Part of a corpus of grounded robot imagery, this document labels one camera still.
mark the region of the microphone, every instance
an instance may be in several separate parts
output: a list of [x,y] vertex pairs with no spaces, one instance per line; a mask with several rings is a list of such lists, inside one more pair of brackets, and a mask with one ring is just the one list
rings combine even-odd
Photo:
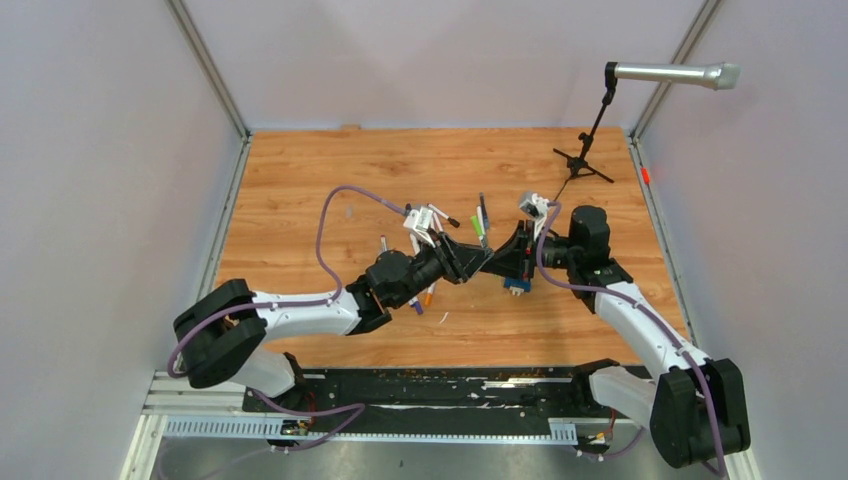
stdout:
[[696,66],[615,62],[607,64],[607,71],[610,70],[614,70],[615,77],[621,79],[688,83],[713,90],[730,90],[735,87],[741,71],[739,65],[732,63]]

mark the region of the marker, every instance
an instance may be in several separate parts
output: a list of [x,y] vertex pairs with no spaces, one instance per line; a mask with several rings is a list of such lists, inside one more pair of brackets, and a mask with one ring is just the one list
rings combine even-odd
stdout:
[[[414,234],[410,233],[409,240],[412,242],[412,251],[418,255],[421,251],[421,247],[418,245],[418,238],[416,238]],[[421,303],[418,301],[417,295],[409,299],[409,306],[414,308],[415,313],[418,315],[424,315],[424,309],[421,308]]]
[[486,213],[486,200],[483,199],[483,192],[480,192],[480,210],[483,216],[483,228],[489,231],[489,214]]
[[451,218],[451,217],[450,217],[450,215],[448,215],[447,213],[445,213],[445,212],[443,212],[443,211],[439,210],[439,209],[438,209],[438,208],[436,208],[436,206],[435,206],[435,205],[433,205],[432,203],[428,203],[428,204],[427,204],[427,206],[428,206],[428,207],[430,207],[430,209],[431,209],[431,210],[433,210],[434,212],[436,212],[436,213],[438,213],[439,215],[441,215],[441,216],[442,216],[442,218],[444,218],[445,220],[447,220],[447,221],[448,221],[448,223],[450,223],[451,225],[453,225],[453,228],[459,228],[459,220],[457,220],[457,219],[455,219],[455,218]]
[[[433,215],[433,217],[430,219],[430,228],[432,228],[433,230],[435,230],[437,232],[444,232],[444,229],[442,229],[442,222],[439,221],[438,215]],[[424,306],[425,307],[430,306],[430,303],[433,301],[433,294],[434,293],[436,293],[436,282],[433,282],[432,284],[430,284],[429,287],[427,287],[427,296],[424,297]]]
[[480,222],[480,228],[483,230],[483,235],[486,234],[486,225],[483,222],[483,207],[477,205],[477,221]]
[[489,241],[486,239],[486,234],[483,231],[483,227],[480,226],[480,221],[477,220],[477,215],[471,217],[471,225],[474,226],[474,231],[477,232],[477,239],[480,240],[480,245],[482,245],[483,248],[488,247]]

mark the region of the microphone stand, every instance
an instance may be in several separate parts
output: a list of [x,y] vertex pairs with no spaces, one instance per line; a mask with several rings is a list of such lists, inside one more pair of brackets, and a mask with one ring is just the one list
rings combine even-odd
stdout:
[[[586,154],[589,153],[589,149],[592,148],[592,142],[595,141],[595,132],[598,130],[598,124],[601,123],[601,118],[604,116],[604,112],[606,111],[607,106],[612,103],[612,98],[615,96],[615,87],[618,85],[618,79],[615,78],[616,65],[616,62],[608,62],[606,68],[604,69],[605,85],[607,87],[607,92],[604,94],[604,98],[601,100],[601,111],[598,112],[598,118],[595,119],[595,124],[592,125],[592,130],[588,134],[586,132],[581,132],[580,135],[577,136],[577,139],[583,142],[583,148],[580,149],[580,156],[574,157],[558,148],[554,148],[554,153],[565,157],[565,165],[571,172],[568,178],[565,180],[566,183],[568,183],[569,180],[574,178],[588,177],[591,175],[597,175],[609,183],[615,183],[615,180],[611,179],[610,177],[604,175],[600,171],[590,166],[589,162],[586,161]],[[589,173],[580,173],[580,170],[583,169],[588,170]]]

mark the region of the green pen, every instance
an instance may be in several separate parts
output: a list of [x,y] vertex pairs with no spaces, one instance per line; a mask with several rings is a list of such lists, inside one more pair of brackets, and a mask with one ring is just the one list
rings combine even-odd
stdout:
[[488,248],[489,241],[486,238],[486,233],[483,231],[483,227],[480,225],[480,220],[477,219],[477,215],[471,217],[471,225],[474,226],[474,231],[477,233],[477,239],[480,240],[480,245],[483,248]]

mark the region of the wood grain surface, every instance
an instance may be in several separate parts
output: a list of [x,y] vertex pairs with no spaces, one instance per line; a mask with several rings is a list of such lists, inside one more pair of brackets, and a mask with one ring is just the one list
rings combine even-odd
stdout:
[[[524,218],[517,208],[522,192],[553,198],[559,190],[567,170],[551,148],[578,152],[580,131],[257,133],[218,282],[245,278],[251,289],[274,293],[331,290],[333,281],[315,259],[315,237],[321,206],[339,184],[361,186],[398,205],[433,203],[462,222],[459,229],[446,228],[468,243],[476,243],[469,217],[482,191],[491,220],[490,243],[497,248]],[[597,176],[572,181],[561,197],[563,215],[554,229],[567,232],[568,216],[577,205],[605,208],[613,256],[652,305],[686,335],[622,131],[600,129],[589,160],[616,182]],[[342,192],[327,215],[323,257],[345,283],[352,282],[374,262],[380,234],[388,237],[390,248],[411,254],[400,216],[364,196]],[[563,271],[554,275],[565,279]],[[611,327],[571,292],[539,275],[532,292],[520,297],[487,274],[459,286],[441,281],[424,315],[411,308],[392,315],[392,322],[370,334],[298,337],[269,348],[293,353],[304,366],[571,365],[604,357],[639,363]]]

